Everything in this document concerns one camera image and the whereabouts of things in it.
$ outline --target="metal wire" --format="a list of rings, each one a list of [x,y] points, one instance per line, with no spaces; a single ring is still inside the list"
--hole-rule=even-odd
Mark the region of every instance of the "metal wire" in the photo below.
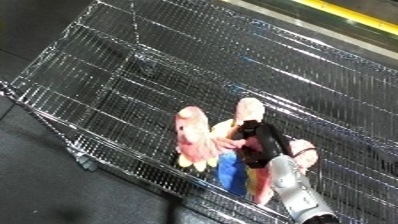
[[[210,1],[102,0],[13,84],[29,107],[71,127],[83,150],[118,173],[223,222],[286,223],[223,192],[214,170],[175,164],[179,109],[197,105],[215,124],[232,117],[240,98],[256,97],[267,120],[316,145],[321,170],[308,175],[343,223],[391,223],[397,74]],[[286,215],[277,199],[268,206]]]

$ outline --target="blue fabric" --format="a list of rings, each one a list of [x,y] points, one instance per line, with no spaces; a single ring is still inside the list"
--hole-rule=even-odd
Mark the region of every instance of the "blue fabric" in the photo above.
[[[230,193],[244,197],[246,195],[246,164],[235,152],[228,152],[219,156],[217,178],[222,187]]]

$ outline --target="gray floor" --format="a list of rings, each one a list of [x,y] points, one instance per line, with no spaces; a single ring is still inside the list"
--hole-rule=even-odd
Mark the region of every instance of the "gray floor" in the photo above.
[[[0,80],[11,81],[22,72],[89,2],[0,0]],[[9,106],[0,98],[0,114]],[[0,121],[0,144],[0,220],[5,223],[212,222],[170,196],[104,171],[81,170],[59,142],[19,108]]]
[[[356,12],[363,13],[390,23],[398,24],[398,2],[393,0],[325,0],[341,7],[349,8]]]

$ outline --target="yellow stripe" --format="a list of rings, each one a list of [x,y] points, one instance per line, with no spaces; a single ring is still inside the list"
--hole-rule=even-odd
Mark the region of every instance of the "yellow stripe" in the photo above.
[[[323,1],[319,0],[292,0],[294,2],[298,2],[300,4],[316,8],[318,10],[340,16],[352,21],[355,21],[357,23],[361,23],[388,33],[392,33],[395,35],[398,35],[398,25],[376,19],[352,10],[348,10],[346,8],[336,6],[333,4],[329,4]]]

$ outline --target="wire basket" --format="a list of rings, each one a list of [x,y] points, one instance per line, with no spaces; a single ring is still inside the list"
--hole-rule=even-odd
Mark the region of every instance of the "wire basket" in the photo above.
[[[220,188],[214,170],[175,162],[173,117],[197,105],[211,124],[242,97],[314,143],[308,174],[343,223],[398,218],[397,71],[203,0],[94,1],[13,85],[118,175],[184,198],[225,223],[290,223],[278,199],[255,206]]]

